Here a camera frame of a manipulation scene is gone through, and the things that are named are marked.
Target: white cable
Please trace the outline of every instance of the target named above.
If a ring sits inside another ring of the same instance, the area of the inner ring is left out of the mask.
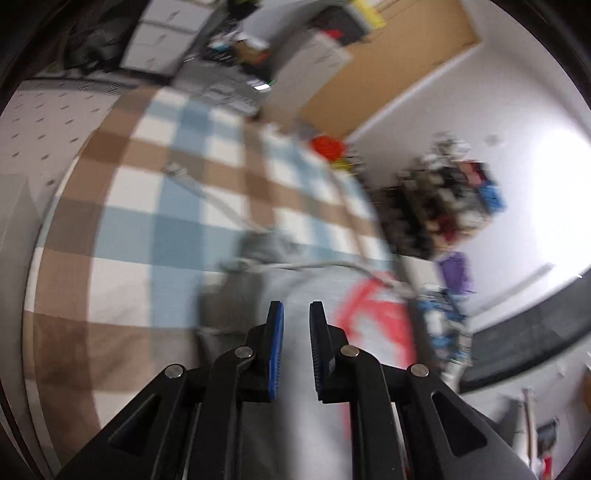
[[[345,260],[321,260],[318,262],[301,262],[301,263],[270,263],[270,264],[259,264],[259,263],[251,263],[251,265],[246,266],[248,271],[253,272],[264,272],[270,270],[272,268],[278,268],[283,270],[302,270],[304,268],[324,268],[324,267],[346,267],[346,268],[353,268],[354,270],[358,270],[360,272],[365,273],[366,275],[375,278],[376,280],[380,281],[383,285],[392,288],[395,290],[401,297],[405,299],[412,299],[414,298],[414,292],[410,288],[410,286],[404,282],[395,280],[393,278],[383,277],[378,273],[370,270],[368,267],[365,267],[361,264],[354,263],[354,262],[347,262]]]
[[[245,225],[249,230],[256,232],[256,233],[268,233],[269,230],[256,222],[248,218],[244,218],[238,212],[236,212],[232,207],[230,207],[226,202],[222,199],[216,197],[215,195],[208,192],[206,189],[202,188],[202,186],[195,181],[194,178],[191,177],[187,173],[187,169],[178,163],[171,162],[165,165],[162,169],[162,172],[168,175],[169,177],[174,178],[177,183],[187,190],[191,191],[192,193],[197,193],[202,197],[205,197],[209,203],[219,208],[223,213],[225,213],[231,220],[234,220],[236,223]]]
[[[188,174],[187,169],[185,167],[177,163],[171,162],[163,167],[162,172],[168,175],[169,177],[174,178],[178,184],[187,188],[191,192],[203,196],[212,205],[215,205],[217,208],[223,211],[229,218],[233,219],[237,223],[245,225],[249,230],[259,234],[270,232],[269,229],[263,227],[262,225],[259,225],[258,223],[253,222],[248,218],[244,218],[222,199],[216,197],[211,192],[208,192],[207,190],[202,188],[202,186]],[[345,260],[323,260],[317,262],[262,264],[250,258],[241,258],[239,262],[245,267],[246,270],[255,272],[264,272],[273,268],[283,270],[302,270],[303,268],[323,267],[353,268],[355,270],[365,273],[366,275],[372,278],[375,278],[376,280],[379,280],[383,285],[393,289],[404,299],[413,299],[415,297],[413,290],[407,283],[395,280],[393,278],[383,277],[377,274],[376,272],[370,270],[368,267],[365,267],[364,265],[354,262],[347,262]]]

